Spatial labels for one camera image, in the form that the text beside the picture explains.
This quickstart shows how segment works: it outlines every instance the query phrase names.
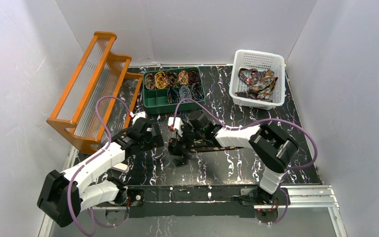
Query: black table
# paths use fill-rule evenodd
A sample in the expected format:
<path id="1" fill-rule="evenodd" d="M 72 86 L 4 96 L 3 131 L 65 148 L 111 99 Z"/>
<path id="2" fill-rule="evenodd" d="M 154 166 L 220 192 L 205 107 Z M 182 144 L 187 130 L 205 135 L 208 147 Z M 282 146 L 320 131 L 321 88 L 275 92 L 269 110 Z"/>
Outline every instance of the black table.
<path id="1" fill-rule="evenodd" d="M 163 68 L 130 68 L 133 73 L 146 71 L 166 70 Z M 229 95 L 229 84 L 232 66 L 200 66 L 201 77 L 204 81 L 206 93 L 205 106 L 214 115 L 225 121 L 227 125 L 246 125 L 258 119 L 279 118 L 301 125 L 297 108 L 286 79 L 285 103 L 272 110 L 260 110 L 233 104 Z M 119 97 L 130 101 L 134 89 L 128 87 L 132 84 L 125 83 L 119 93 Z M 136 103 L 135 111 L 143 110 L 142 93 Z M 179 112 L 179 116 L 187 116 L 189 112 Z M 156 120 L 161 128 L 165 142 L 173 135 L 167 126 L 168 118 L 172 113 L 149 115 Z M 110 120 L 123 122 L 125 110 L 119 104 L 115 104 Z M 300 151 L 294 158 L 292 165 L 302 165 L 311 161 L 311 155 L 306 139 L 296 129 L 281 124 L 290 135 L 300 144 Z M 127 174 L 115 170 L 109 170 L 100 177 L 99 181 L 114 176 L 120 178 L 127 185 L 219 185 L 219 184 L 257 184 L 260 181 L 264 164 L 259 157 L 249 149 L 208 152 L 193 154 L 192 159 L 186 165 L 177 165 L 176 157 L 170 156 L 167 151 L 167 143 L 162 148 L 144 154 L 127 158 L 125 163 L 130 167 Z M 77 161 L 83 160 L 87 155 L 79 154 Z M 321 184 L 314 167 L 290 172 L 283 184 Z"/>

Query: white backdrop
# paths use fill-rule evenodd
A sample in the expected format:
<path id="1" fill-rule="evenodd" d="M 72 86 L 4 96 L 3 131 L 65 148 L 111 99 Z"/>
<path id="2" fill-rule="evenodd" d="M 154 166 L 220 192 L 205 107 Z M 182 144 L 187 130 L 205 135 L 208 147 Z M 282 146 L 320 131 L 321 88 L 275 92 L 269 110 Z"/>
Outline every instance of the white backdrop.
<path id="1" fill-rule="evenodd" d="M 233 63 L 238 49 L 287 58 L 317 0 L 56 0 L 82 49 L 118 36 L 132 65 Z"/>
<path id="2" fill-rule="evenodd" d="M 348 236 L 379 236 L 379 1 L 318 1 L 287 71 Z"/>
<path id="3" fill-rule="evenodd" d="M 70 147 L 45 121 L 82 54 L 55 1 L 0 1 L 0 237 L 38 234 L 44 178 Z"/>

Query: purple cable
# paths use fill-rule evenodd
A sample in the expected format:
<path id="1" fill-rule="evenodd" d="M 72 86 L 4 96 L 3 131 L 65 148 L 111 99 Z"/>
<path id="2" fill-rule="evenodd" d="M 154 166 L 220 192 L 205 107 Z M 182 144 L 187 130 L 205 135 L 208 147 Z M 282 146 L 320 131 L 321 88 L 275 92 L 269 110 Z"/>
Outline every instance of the purple cable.
<path id="1" fill-rule="evenodd" d="M 178 107 L 182 104 L 182 102 L 184 101 L 192 101 L 194 103 L 196 103 L 198 106 L 200 106 L 205 112 L 207 112 L 212 118 L 214 118 L 217 122 L 219 122 L 219 124 L 223 127 L 227 127 L 218 117 L 214 116 L 212 112 L 208 111 L 204 106 L 202 106 L 200 103 L 196 102 L 195 100 L 193 99 L 183 99 L 181 100 L 176 108 L 175 108 L 175 113 L 174 113 L 174 120 L 172 122 L 172 124 L 174 125 L 175 124 L 175 119 L 176 119 L 176 116 L 177 116 L 177 113 L 178 113 Z M 294 166 L 294 167 L 290 167 L 288 170 L 299 170 L 299 169 L 305 169 L 305 168 L 309 168 L 311 166 L 313 166 L 314 162 L 316 161 L 317 159 L 317 145 L 316 145 L 316 142 L 313 140 L 313 138 L 311 137 L 311 135 L 306 132 L 302 127 L 298 126 L 297 124 L 295 123 L 292 123 L 290 121 L 286 121 L 286 120 L 283 120 L 283 119 L 279 119 L 279 118 L 266 118 L 266 119 L 261 119 L 261 120 L 257 120 L 251 124 L 248 124 L 248 125 L 245 125 L 245 126 L 242 126 L 242 127 L 227 127 L 230 129 L 230 131 L 238 131 L 238 130 L 243 130 L 243 129 L 246 129 L 248 127 L 252 127 L 252 126 L 255 126 L 255 125 L 259 125 L 261 123 L 266 123 L 266 122 L 270 122 L 270 121 L 274 121 L 274 122 L 282 122 L 282 123 L 285 123 L 285 124 L 288 124 L 292 127 L 295 127 L 297 128 L 300 132 L 302 132 L 311 142 L 312 146 L 313 146 L 313 150 L 314 150 L 314 155 L 313 155 L 313 159 L 311 160 L 311 162 L 307 163 L 307 164 L 304 164 L 304 165 L 300 165 L 300 166 Z M 280 189 L 280 191 L 282 191 L 285 195 L 285 199 L 286 199 L 286 205 L 285 205 L 285 209 L 284 209 L 284 213 L 281 215 L 280 218 L 278 218 L 278 220 L 276 220 L 275 222 L 273 222 L 274 224 L 280 222 L 285 214 L 287 213 L 288 211 L 288 195 L 287 193 L 282 190 L 280 188 L 281 186 L 281 183 L 280 185 L 278 186 L 278 188 Z"/>
<path id="2" fill-rule="evenodd" d="M 77 174 L 79 174 L 79 172 L 84 168 L 85 166 L 82 165 L 79 169 L 77 169 L 77 171 L 74 173 L 71 181 L 69 182 L 69 185 L 68 185 L 68 208 L 69 208 L 69 212 L 71 214 L 71 217 L 72 217 L 72 220 L 73 222 L 76 224 L 77 228 L 86 236 L 94 236 L 95 234 L 95 231 L 96 231 L 96 225 L 95 225 L 95 218 L 94 218 L 94 213 L 91 212 L 91 219 L 92 219 L 92 232 L 89 233 L 85 230 L 85 228 L 83 228 L 83 226 L 80 225 L 79 221 L 77 220 L 76 216 L 75 216 L 75 212 L 73 211 L 73 208 L 72 208 L 72 185 L 74 183 L 74 180 L 77 176 Z"/>
<path id="3" fill-rule="evenodd" d="M 118 100 L 119 102 L 121 102 L 124 107 L 126 108 L 127 112 L 130 114 L 130 109 L 128 108 L 128 106 L 126 105 L 126 103 L 124 101 L 122 101 L 121 99 L 115 97 L 115 96 L 111 96 L 111 95 L 107 95 L 107 96 L 104 96 L 104 97 L 101 97 L 96 105 L 95 105 L 95 113 L 97 115 L 97 118 L 99 119 L 99 121 L 101 122 L 102 126 L 104 127 L 104 130 L 105 132 L 107 133 L 107 136 L 108 136 L 108 142 L 107 142 L 107 145 L 106 147 L 101 150 L 98 154 L 96 154 L 93 158 L 89 159 L 87 162 L 85 162 L 85 164 L 89 164 L 91 161 L 93 161 L 95 158 L 97 158 L 98 156 L 100 156 L 102 153 L 105 152 L 106 149 L 108 149 L 108 147 L 110 147 L 110 144 L 111 144 L 111 132 L 110 130 L 108 129 L 107 125 L 104 123 L 104 120 L 102 119 L 100 113 L 99 113 L 99 104 L 101 103 L 102 100 L 104 99 L 107 99 L 107 98 L 113 98 L 113 99 L 116 99 Z M 95 231 L 96 231 L 96 225 L 95 225 L 95 222 L 100 225 L 100 226 L 104 226 L 104 227 L 114 227 L 116 225 L 113 225 L 113 226 L 106 226 L 98 221 L 95 220 L 94 218 L 94 211 L 92 209 L 92 207 L 90 208 L 89 212 L 90 212 L 90 216 L 91 216 L 91 219 L 92 219 L 92 232 L 89 233 L 85 230 L 85 228 L 79 223 L 79 220 L 76 218 L 75 216 L 75 212 L 73 211 L 73 207 L 72 207 L 72 186 L 73 186 L 73 183 L 75 181 L 75 178 L 77 176 L 77 174 L 79 174 L 79 172 L 84 168 L 85 166 L 82 165 L 73 175 L 72 179 L 70 180 L 69 182 L 69 185 L 68 185 L 68 208 L 69 208 L 69 212 L 70 212 L 70 215 L 71 215 L 71 218 L 73 220 L 73 222 L 76 224 L 77 228 L 86 236 L 94 236 L 95 235 Z"/>
<path id="4" fill-rule="evenodd" d="M 261 120 L 257 120 L 251 124 L 248 124 L 246 126 L 243 126 L 243 127 L 232 127 L 230 128 L 230 131 L 237 131 L 237 130 L 243 130 L 245 128 L 248 128 L 248 127 L 251 127 L 251 126 L 255 126 L 255 125 L 258 125 L 258 124 L 262 124 L 262 123 L 266 123 L 266 122 L 282 122 L 282 123 L 285 123 L 285 124 L 288 124 L 292 127 L 295 127 L 296 129 L 298 129 L 300 132 L 302 132 L 311 142 L 312 146 L 313 146 L 313 150 L 314 150 L 314 155 L 313 155 L 313 159 L 311 160 L 311 162 L 307 163 L 307 164 L 304 164 L 304 165 L 300 165 L 300 166 L 294 166 L 294 167 L 290 167 L 289 170 L 298 170 L 298 169 L 306 169 L 306 168 L 309 168 L 313 165 L 313 163 L 316 161 L 317 159 L 317 145 L 316 145 L 316 142 L 313 140 L 313 138 L 311 137 L 311 135 L 306 132 L 302 127 L 298 126 L 297 124 L 295 123 L 292 123 L 290 121 L 286 121 L 286 120 L 283 120 L 283 119 L 279 119 L 279 118 L 265 118 L 265 119 L 261 119 Z"/>
<path id="5" fill-rule="evenodd" d="M 89 209 L 88 209 L 88 213 L 89 213 L 89 215 L 93 214 L 93 211 L 94 211 L 94 210 L 92 209 L 92 207 L 89 208 Z M 96 219 L 95 219 L 95 222 L 96 222 L 99 226 L 107 227 L 107 228 L 113 228 L 113 227 L 117 227 L 117 226 L 123 224 L 123 222 L 125 222 L 126 220 L 128 220 L 128 218 L 127 218 L 127 219 L 124 219 L 124 220 L 122 220 L 122 221 L 120 221 L 120 222 L 117 223 L 117 224 L 113 224 L 113 225 L 106 225 L 106 224 L 103 224 L 103 223 L 99 222 L 99 221 L 96 220 Z"/>
<path id="6" fill-rule="evenodd" d="M 217 122 L 219 122 L 219 124 L 223 127 L 225 127 L 225 123 L 223 121 L 221 121 L 218 117 L 214 116 L 212 112 L 208 111 L 204 106 L 202 106 L 200 103 L 198 103 L 197 101 L 193 100 L 193 99 L 190 99 L 190 98 L 185 98 L 185 99 L 182 99 L 176 106 L 175 108 L 175 112 L 174 112 L 174 120 L 172 121 L 172 125 L 175 124 L 175 119 L 176 119 L 176 115 L 178 113 L 178 108 L 179 106 L 184 102 L 184 101 L 192 101 L 194 103 L 196 103 L 198 106 L 200 106 L 206 113 L 208 113 L 211 117 L 213 117 Z"/>
<path id="7" fill-rule="evenodd" d="M 278 220 L 271 222 L 271 224 L 277 224 L 278 222 L 280 222 L 284 218 L 285 214 L 287 214 L 287 211 L 288 211 L 288 195 L 282 188 L 279 188 L 279 189 L 285 196 L 286 205 L 285 205 L 284 212 L 282 213 L 281 217 L 278 218 Z"/>

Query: purple wire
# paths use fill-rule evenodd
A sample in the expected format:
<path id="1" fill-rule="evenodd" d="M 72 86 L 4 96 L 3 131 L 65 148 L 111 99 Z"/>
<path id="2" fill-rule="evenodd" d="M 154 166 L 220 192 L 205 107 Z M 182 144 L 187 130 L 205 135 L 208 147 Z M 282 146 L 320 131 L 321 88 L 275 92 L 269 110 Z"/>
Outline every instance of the purple wire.
<path id="1" fill-rule="evenodd" d="M 172 125 L 175 124 L 175 119 L 176 119 L 176 116 L 177 116 L 177 113 L 178 113 L 178 108 L 179 106 L 184 102 L 184 101 L 192 101 L 194 103 L 196 103 L 198 106 L 200 106 L 206 113 L 208 113 L 211 117 L 213 117 L 217 122 L 219 122 L 219 124 L 223 127 L 225 127 L 225 123 L 223 121 L 221 121 L 218 117 L 214 116 L 212 112 L 208 111 L 204 106 L 202 106 L 200 103 L 198 103 L 197 101 L 193 100 L 193 99 L 190 99 L 190 98 L 185 98 L 185 99 L 182 99 L 176 106 L 175 108 L 175 112 L 174 112 L 174 120 L 172 121 Z"/>
<path id="2" fill-rule="evenodd" d="M 287 214 L 287 211 L 288 211 L 288 195 L 282 188 L 279 188 L 279 189 L 285 196 L 286 205 L 285 205 L 284 212 L 282 213 L 281 217 L 278 218 L 278 220 L 271 222 L 272 224 L 277 224 L 278 222 L 280 222 L 284 218 L 285 214 Z"/>
<path id="3" fill-rule="evenodd" d="M 69 185 L 68 185 L 68 208 L 69 208 L 69 212 L 71 214 L 71 217 L 72 217 L 72 220 L 73 222 L 76 224 L 77 228 L 86 236 L 94 236 L 95 234 L 95 231 L 96 231 L 96 225 L 95 225 L 95 218 L 94 218 L 94 213 L 91 212 L 91 219 L 92 219 L 92 232 L 89 233 L 85 230 L 85 228 L 80 225 L 79 223 L 79 220 L 77 220 L 76 216 L 75 216 L 75 212 L 73 211 L 73 208 L 72 208 L 72 185 L 73 185 L 73 182 L 77 176 L 77 174 L 79 174 L 79 172 L 84 168 L 85 166 L 82 165 L 79 169 L 77 169 L 77 171 L 74 173 L 72 179 L 70 180 L 69 182 Z"/>
<path id="4" fill-rule="evenodd" d="M 89 215 L 92 214 L 91 212 L 93 212 L 92 207 L 91 207 L 90 209 L 88 209 L 88 213 L 89 213 Z M 96 219 L 95 219 L 95 222 L 96 222 L 99 226 L 107 227 L 107 228 L 113 228 L 113 227 L 117 227 L 117 226 L 123 224 L 123 222 L 125 222 L 126 220 L 128 220 L 128 218 L 127 218 L 127 219 L 124 219 L 124 220 L 122 220 L 122 221 L 120 221 L 120 222 L 117 223 L 117 224 L 113 224 L 113 225 L 106 225 L 106 224 L 104 224 L 104 223 L 99 222 L 99 221 L 96 220 Z"/>
<path id="5" fill-rule="evenodd" d="M 212 112 L 208 111 L 204 106 L 202 106 L 200 103 L 196 102 L 195 100 L 193 99 L 189 99 L 189 98 L 186 98 L 186 99 L 182 99 L 176 106 L 175 108 L 175 113 L 174 113 L 174 120 L 172 122 L 172 124 L 174 125 L 175 124 L 175 119 L 176 119 L 176 116 L 177 116 L 177 113 L 178 113 L 178 107 L 182 104 L 182 102 L 184 101 L 192 101 L 194 103 L 196 103 L 198 106 L 200 106 L 205 112 L 207 112 L 212 118 L 214 118 L 217 122 L 219 122 L 219 124 L 223 127 L 226 127 L 226 125 L 216 116 L 213 115 Z M 313 159 L 311 160 L 311 162 L 307 163 L 307 164 L 304 164 L 304 165 L 300 165 L 300 166 L 294 166 L 294 167 L 290 167 L 288 168 L 288 170 L 299 170 L 299 169 L 306 169 L 306 168 L 309 168 L 311 166 L 313 166 L 313 164 L 315 163 L 316 159 L 317 159 L 317 145 L 316 145 L 316 142 L 313 140 L 313 138 L 311 137 L 311 135 L 306 132 L 302 127 L 298 126 L 297 124 L 295 123 L 292 123 L 290 121 L 286 121 L 286 120 L 283 120 L 283 119 L 279 119 L 279 118 L 265 118 L 265 119 L 261 119 L 261 120 L 257 120 L 251 124 L 248 124 L 248 125 L 245 125 L 245 126 L 242 126 L 242 127 L 230 127 L 230 131 L 238 131 L 238 130 L 243 130 L 243 129 L 246 129 L 248 127 L 252 127 L 252 126 L 255 126 L 255 125 L 258 125 L 258 124 L 261 124 L 261 123 L 266 123 L 266 122 L 270 122 L 270 121 L 273 121 L 273 122 L 282 122 L 282 123 L 285 123 L 285 124 L 288 124 L 292 127 L 295 127 L 296 129 L 298 129 L 300 132 L 302 132 L 311 142 L 312 146 L 313 146 L 313 150 L 314 150 L 314 155 L 313 155 Z M 274 221 L 273 223 L 276 224 L 278 222 L 280 222 L 285 214 L 287 213 L 288 211 L 288 195 L 287 193 L 282 190 L 280 188 L 281 186 L 281 183 L 280 185 L 278 186 L 278 188 L 280 189 L 280 191 L 282 191 L 284 193 L 284 196 L 285 196 L 285 199 L 286 199 L 286 205 L 285 205 L 285 209 L 284 209 L 284 213 L 281 215 L 280 218 L 278 218 L 278 220 Z"/>
<path id="6" fill-rule="evenodd" d="M 314 162 L 316 161 L 317 159 L 317 145 L 316 145 L 316 142 L 314 141 L 314 139 L 311 137 L 310 133 L 306 132 L 302 127 L 298 126 L 297 124 L 295 123 L 292 123 L 290 121 L 286 121 L 286 120 L 283 120 L 283 119 L 279 119 L 279 118 L 265 118 L 265 119 L 261 119 L 261 120 L 257 120 L 251 124 L 248 124 L 246 126 L 243 126 L 243 127 L 233 127 L 233 128 L 230 128 L 230 131 L 237 131 L 237 130 L 242 130 L 242 129 L 245 129 L 245 128 L 248 128 L 248 127 L 251 127 L 251 126 L 255 126 L 255 125 L 258 125 L 258 124 L 263 124 L 263 123 L 266 123 L 266 122 L 281 122 L 281 123 L 285 123 L 285 124 L 288 124 L 292 127 L 295 127 L 296 129 L 298 129 L 300 132 L 302 132 L 311 142 L 312 146 L 313 146 L 313 150 L 314 150 L 314 155 L 313 155 L 313 159 L 311 159 L 311 162 L 307 163 L 307 164 L 304 164 L 304 165 L 300 165 L 300 166 L 292 166 L 289 168 L 289 170 L 298 170 L 298 169 L 306 169 L 306 168 L 309 168 L 311 167 Z"/>
<path id="7" fill-rule="evenodd" d="M 107 96 L 104 96 L 104 97 L 101 97 L 96 105 L 95 105 L 95 113 L 97 115 L 97 118 L 99 119 L 99 121 L 101 122 L 102 126 L 104 127 L 104 130 L 105 132 L 107 133 L 107 136 L 108 136 L 108 142 L 107 142 L 107 145 L 104 149 L 102 149 L 98 154 L 96 154 L 93 158 L 89 159 L 87 162 L 85 162 L 85 164 L 89 164 L 91 161 L 93 161 L 95 158 L 97 158 L 98 156 L 100 156 L 102 153 L 105 152 L 106 149 L 108 149 L 108 147 L 110 147 L 110 144 L 111 144 L 111 132 L 110 130 L 108 129 L 107 125 L 104 123 L 104 120 L 102 119 L 100 113 L 99 113 L 99 104 L 101 103 L 102 100 L 104 99 L 107 99 L 107 98 L 113 98 L 113 99 L 116 99 L 118 100 L 119 102 L 121 102 L 124 107 L 126 108 L 127 112 L 130 114 L 130 109 L 128 108 L 128 106 L 126 105 L 126 103 L 124 101 L 122 101 L 121 99 L 115 97 L 115 96 L 111 96 L 111 95 L 107 95 Z M 96 225 L 95 223 L 97 223 L 98 225 L 100 226 L 104 226 L 104 227 L 114 227 L 114 225 L 112 226 L 106 226 L 100 222 L 98 222 L 97 220 L 95 220 L 94 218 L 94 211 L 92 209 L 92 207 L 89 209 L 89 214 L 91 216 L 91 219 L 92 219 L 92 232 L 89 233 L 85 230 L 85 228 L 79 223 L 79 220 L 76 218 L 75 216 L 75 212 L 73 211 L 73 207 L 72 207 L 72 186 L 73 186 L 73 183 L 75 181 L 75 178 L 77 176 L 77 174 L 79 174 L 79 172 L 84 168 L 85 166 L 82 165 L 79 169 L 77 169 L 77 171 L 73 174 L 72 176 L 72 179 L 70 180 L 69 182 L 69 185 L 68 185 L 68 208 L 69 208 L 69 212 L 70 212 L 70 215 L 71 215 L 71 218 L 73 220 L 73 222 L 76 224 L 77 228 L 86 236 L 94 236 L 95 235 L 95 231 L 96 231 Z"/>

